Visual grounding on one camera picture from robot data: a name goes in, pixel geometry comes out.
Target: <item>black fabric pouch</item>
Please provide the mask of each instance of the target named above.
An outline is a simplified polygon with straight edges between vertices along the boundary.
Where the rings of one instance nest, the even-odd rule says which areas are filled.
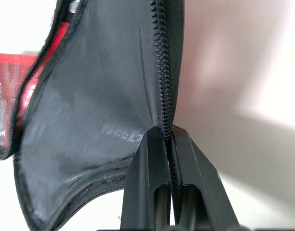
[[[82,206],[122,189],[144,134],[170,139],[183,43],[182,0],[60,0],[44,59],[63,20],[67,32],[39,76],[10,151],[26,221],[59,229]]]

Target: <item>white background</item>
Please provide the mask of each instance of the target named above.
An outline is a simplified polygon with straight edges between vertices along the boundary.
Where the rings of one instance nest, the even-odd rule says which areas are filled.
[[[0,1],[0,52],[39,51],[55,1]],[[295,228],[295,0],[186,0],[175,123],[219,170],[241,224]],[[118,229],[123,192],[61,230]],[[0,161],[0,231],[27,231],[12,160]]]

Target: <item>mesh pocket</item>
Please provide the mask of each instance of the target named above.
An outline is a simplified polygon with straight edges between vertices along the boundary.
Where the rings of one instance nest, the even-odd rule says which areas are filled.
[[[35,55],[0,54],[0,146],[4,149],[9,144],[10,119],[17,92],[35,59]]]

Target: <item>black bag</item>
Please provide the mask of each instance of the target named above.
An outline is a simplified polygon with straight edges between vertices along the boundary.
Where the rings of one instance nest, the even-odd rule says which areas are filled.
[[[0,142],[1,160],[14,155],[31,230],[57,230],[87,202],[122,189],[152,127],[169,142],[183,10],[182,0],[58,0],[46,44],[13,103],[9,145]]]

